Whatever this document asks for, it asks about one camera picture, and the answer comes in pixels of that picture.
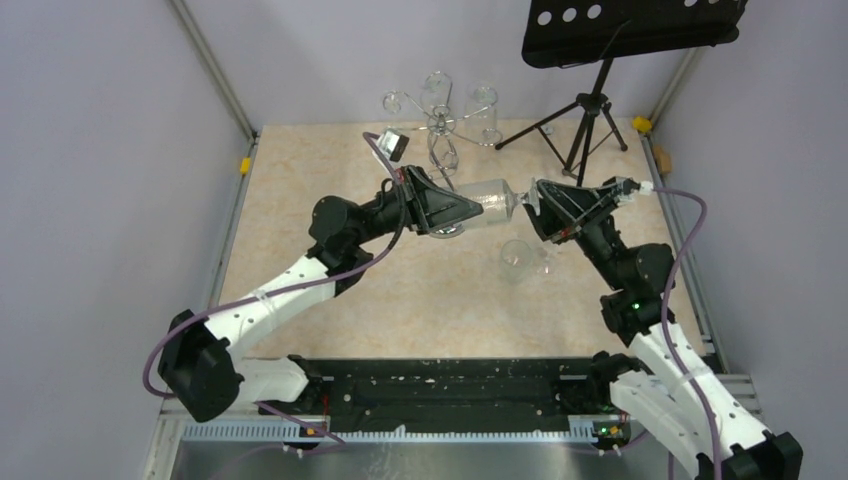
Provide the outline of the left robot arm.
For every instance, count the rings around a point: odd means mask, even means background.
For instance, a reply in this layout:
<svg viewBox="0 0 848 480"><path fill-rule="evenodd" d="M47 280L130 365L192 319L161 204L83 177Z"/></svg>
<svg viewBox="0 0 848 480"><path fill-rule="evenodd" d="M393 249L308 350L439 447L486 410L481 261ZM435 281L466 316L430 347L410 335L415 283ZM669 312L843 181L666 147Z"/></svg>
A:
<svg viewBox="0 0 848 480"><path fill-rule="evenodd" d="M483 206L434 184L420 167L402 167L364 204L325 196L314 206L309 236L314 245L291 267L234 302L195 313L177 314L154 348L144 372L157 372L193 420L208 422L239 401L284 401L297 413L319 404L320 386L303 375L283 390L250 388L237 369L245 351L310 307L340 296L365 271L386 257L363 249L384 235L394 241L406 229L418 235L478 217Z"/></svg>

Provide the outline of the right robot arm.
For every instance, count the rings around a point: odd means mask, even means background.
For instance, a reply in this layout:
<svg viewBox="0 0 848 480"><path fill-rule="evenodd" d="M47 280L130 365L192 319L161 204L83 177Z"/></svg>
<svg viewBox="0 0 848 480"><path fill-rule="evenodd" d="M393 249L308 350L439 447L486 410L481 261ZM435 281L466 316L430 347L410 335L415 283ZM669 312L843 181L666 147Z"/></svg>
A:
<svg viewBox="0 0 848 480"><path fill-rule="evenodd" d="M649 181L613 177L594 188L536 180L525 210L541 240L576 243L611 294L601 298L607 329L629 354L601 354L586 385L589 404L633 416L694 479L796 479L803 449L751 414L695 352L669 307L684 255L667 244L628 247L613 217L636 194L672 194Z"/></svg>

